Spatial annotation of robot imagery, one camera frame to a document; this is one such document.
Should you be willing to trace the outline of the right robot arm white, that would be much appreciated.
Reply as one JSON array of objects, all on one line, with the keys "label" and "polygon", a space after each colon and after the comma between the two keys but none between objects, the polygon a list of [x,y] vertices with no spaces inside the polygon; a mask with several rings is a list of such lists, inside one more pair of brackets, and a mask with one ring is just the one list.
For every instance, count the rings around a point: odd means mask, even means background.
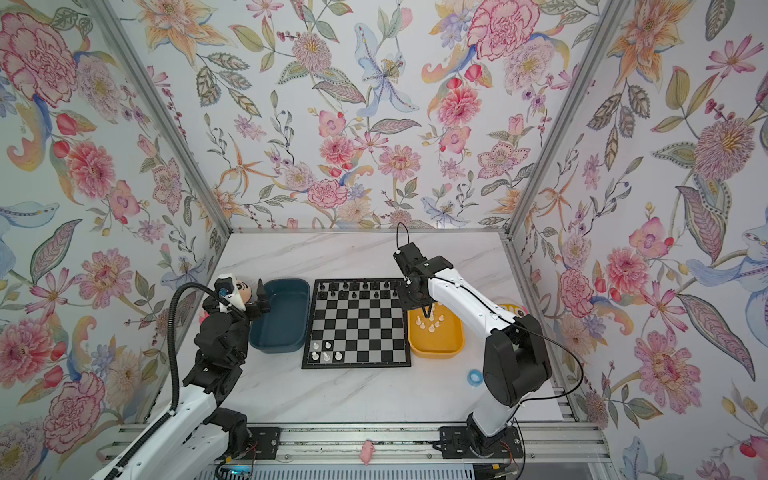
[{"label": "right robot arm white", "polygon": [[530,314],[516,316],[492,302],[452,263],[442,256],[426,258],[413,242],[398,247],[393,258],[403,275],[397,293],[407,311],[436,319],[433,305],[438,303],[484,341],[486,393],[467,417],[462,440],[476,455],[487,457],[520,406],[551,378],[541,324]]}]

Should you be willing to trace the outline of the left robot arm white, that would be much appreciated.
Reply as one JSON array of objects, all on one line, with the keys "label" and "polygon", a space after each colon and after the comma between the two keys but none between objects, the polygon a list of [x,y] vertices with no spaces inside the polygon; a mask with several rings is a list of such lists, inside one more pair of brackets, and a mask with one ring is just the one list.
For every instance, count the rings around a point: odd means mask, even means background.
[{"label": "left robot arm white", "polygon": [[[194,338],[194,364],[180,376],[176,358],[176,316],[188,290],[205,293],[208,316]],[[213,287],[182,284],[168,310],[167,346],[171,401],[97,479],[195,479],[207,467],[221,479],[224,467],[256,444],[245,414],[224,407],[225,399],[243,373],[254,321],[270,310],[262,282],[255,286],[221,275]]]}]

